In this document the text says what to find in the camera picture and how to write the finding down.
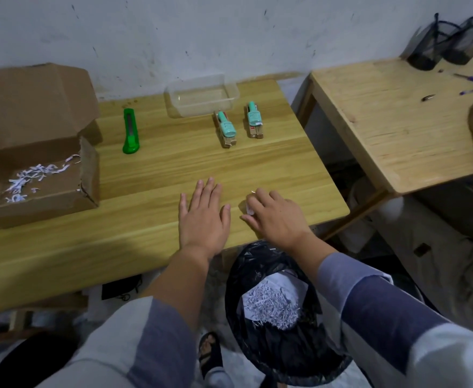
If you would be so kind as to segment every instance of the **wooden table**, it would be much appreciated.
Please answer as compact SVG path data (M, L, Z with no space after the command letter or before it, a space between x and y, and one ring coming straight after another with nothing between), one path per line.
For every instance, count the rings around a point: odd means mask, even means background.
M452 72L473 75L473 59L464 67L443 60L429 72L389 59L310 74L300 123L305 127L317 102L377 188L325 239L392 197L473 174L467 125L473 93L459 95L473 83Z
M179 195L198 179L223 183L231 203L227 247L255 241L239 204L258 186L298 202L309 223L349 213L323 163L273 80L239 85L227 114L237 144L223 149L212 116L171 118L162 95L104 102L97 120L101 205L0 230L0 311L163 266L178 248ZM246 137L244 105L255 101L265 138ZM123 108L136 112L141 148L122 153Z

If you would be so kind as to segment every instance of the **person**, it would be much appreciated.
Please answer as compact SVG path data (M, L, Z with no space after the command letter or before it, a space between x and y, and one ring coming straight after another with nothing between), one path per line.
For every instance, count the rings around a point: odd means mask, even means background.
M473 106L468 125L473 136ZM359 180L350 206L373 191ZM339 237L358 252L375 230L437 310L473 331L473 191L451 182L391 200Z
M219 210L221 193L210 178L206 185L197 183L189 207L181 195L179 250L168 267L40 388L191 385L207 271L231 223L229 205ZM473 332L394 287L388 275L318 239L301 208L278 192L258 188L247 203L256 214L242 219L290 254L315 284L331 347L350 354L375 387L473 387ZM216 359L211 366L203 371L205 386L233 387Z

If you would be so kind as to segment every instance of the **wooden tabletop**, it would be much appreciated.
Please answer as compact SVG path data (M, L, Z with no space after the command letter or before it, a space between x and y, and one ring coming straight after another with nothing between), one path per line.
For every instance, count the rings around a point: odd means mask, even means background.
M422 72L400 59L311 73L313 95L377 187L409 193L473 174L473 59ZM427 102L423 97L435 94Z
M239 204L258 186L298 202L309 223L349 210L275 81L239 85L227 112L237 144L223 149L212 116L170 118L162 95L104 102L98 125L101 204L97 209L0 230L0 311L163 266L178 248L177 207L199 179L223 184L231 203L226 247L257 239ZM244 106L259 106L265 138L248 138ZM122 153L123 107L134 108L141 143Z

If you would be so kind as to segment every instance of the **shirt sleeve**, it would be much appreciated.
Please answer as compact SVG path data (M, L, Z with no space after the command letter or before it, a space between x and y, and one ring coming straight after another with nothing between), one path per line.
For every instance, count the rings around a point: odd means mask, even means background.
M39 388L190 386L195 361L194 335L179 313L145 297L118 309Z
M345 254L317 271L329 345L348 353L377 388L473 386L473 332Z

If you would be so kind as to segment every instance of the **trash bin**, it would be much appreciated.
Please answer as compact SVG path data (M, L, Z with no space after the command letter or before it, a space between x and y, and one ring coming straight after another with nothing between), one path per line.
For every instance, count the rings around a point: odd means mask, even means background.
M285 271L308 285L297 323L285 330L246 318L242 296L267 276ZM226 316L242 352L261 372L285 384L316 386L331 382L348 367L351 358L327 345L317 315L321 321L316 289L290 256L266 241L240 253L227 279Z

